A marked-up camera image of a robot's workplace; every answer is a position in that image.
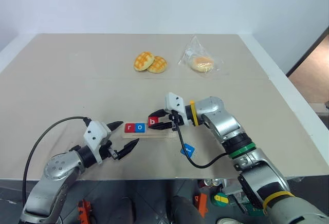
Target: blue block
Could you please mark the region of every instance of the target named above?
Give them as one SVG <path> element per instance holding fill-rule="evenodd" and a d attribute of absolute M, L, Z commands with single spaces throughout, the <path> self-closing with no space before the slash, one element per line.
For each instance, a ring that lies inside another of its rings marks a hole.
<path fill-rule="evenodd" d="M 144 123 L 135 123 L 135 132 L 136 133 L 144 133 L 145 132 L 145 124 Z"/>
<path fill-rule="evenodd" d="M 193 155 L 193 152 L 194 152 L 194 147 L 188 145 L 187 143 L 184 144 L 185 146 L 185 149 L 186 149 L 186 152 L 187 152 L 187 155 L 191 158 L 192 155 Z M 183 150 L 183 148 L 181 148 L 180 152 L 185 155 L 185 152 Z"/>

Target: yellow ring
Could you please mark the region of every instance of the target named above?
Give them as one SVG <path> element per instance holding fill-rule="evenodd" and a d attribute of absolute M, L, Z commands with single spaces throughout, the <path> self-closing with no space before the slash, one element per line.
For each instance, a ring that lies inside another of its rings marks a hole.
<path fill-rule="evenodd" d="M 193 120 L 194 120 L 194 125 L 198 126 L 199 123 L 197 121 L 197 116 L 196 116 L 196 111 L 195 111 L 195 103 L 193 100 L 190 101 L 190 105 L 191 105 L 191 111 L 192 111 L 192 116 L 193 116 Z"/>
<path fill-rule="evenodd" d="M 263 202 L 263 210 L 264 210 L 264 213 L 267 214 L 266 213 L 266 207 L 267 207 L 268 203 L 271 200 L 273 200 L 273 199 L 275 199 L 277 197 L 283 196 L 283 195 L 289 195 L 291 197 L 294 197 L 294 195 L 291 192 L 287 192 L 287 191 L 275 192 L 275 193 L 269 195 L 267 198 L 265 198 L 265 200 Z"/>

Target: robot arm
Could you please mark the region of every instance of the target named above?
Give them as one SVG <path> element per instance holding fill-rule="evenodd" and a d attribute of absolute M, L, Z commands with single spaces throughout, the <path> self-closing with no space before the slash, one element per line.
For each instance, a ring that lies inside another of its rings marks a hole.
<path fill-rule="evenodd" d="M 225 110 L 220 98 L 208 97 L 195 103 L 191 101 L 190 104 L 185 106 L 185 110 L 178 110 L 178 107 L 184 106 L 183 99 L 169 93 L 164 112 L 171 113 L 169 119 L 172 122 L 160 122 L 150 128 L 170 127 L 176 130 L 177 124 L 186 124 L 186 118 L 195 126 L 204 124 L 224 147 L 234 168 L 241 172 L 238 180 L 252 205 L 264 209 L 273 224 L 328 223 L 329 218 L 315 206 L 290 193 L 280 171 L 256 147 L 236 118 Z M 164 112 L 159 110 L 150 116 L 164 116 Z"/>
<path fill-rule="evenodd" d="M 130 153 L 139 139 L 126 144 L 117 152 L 109 137 L 123 122 L 104 124 L 92 121 L 84 134 L 85 146 L 52 157 L 44 167 L 40 181 L 32 189 L 21 214 L 21 223 L 54 224 L 58 221 L 66 194 L 80 174 L 107 157 L 120 160 Z"/>

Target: green object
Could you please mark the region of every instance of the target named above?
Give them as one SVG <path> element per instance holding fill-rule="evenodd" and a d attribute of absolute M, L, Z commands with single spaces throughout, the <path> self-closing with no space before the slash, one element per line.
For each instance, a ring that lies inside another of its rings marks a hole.
<path fill-rule="evenodd" d="M 263 210 L 256 209 L 251 203 L 243 203 L 243 206 L 246 207 L 250 216 L 264 216 Z"/>
<path fill-rule="evenodd" d="M 215 206 L 225 207 L 229 203 L 229 201 L 228 197 L 224 193 L 218 192 L 215 195 L 211 196 L 211 203 Z"/>
<path fill-rule="evenodd" d="M 237 150 L 237 151 L 234 151 L 233 153 L 229 154 L 229 157 L 230 158 L 233 158 L 235 156 L 238 156 L 240 154 L 242 154 L 243 152 L 246 152 L 248 150 L 250 150 L 251 148 L 254 148 L 256 147 L 256 145 L 252 142 L 244 147 L 242 147 L 241 149 Z"/>

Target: red block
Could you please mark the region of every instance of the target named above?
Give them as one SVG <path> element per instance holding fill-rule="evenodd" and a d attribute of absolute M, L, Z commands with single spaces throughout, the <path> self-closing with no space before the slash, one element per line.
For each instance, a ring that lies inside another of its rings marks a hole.
<path fill-rule="evenodd" d="M 135 132 L 135 124 L 134 123 L 127 123 L 124 126 L 125 133 L 134 133 Z"/>
<path fill-rule="evenodd" d="M 159 123 L 159 117 L 149 117 L 149 127 L 156 123 Z"/>

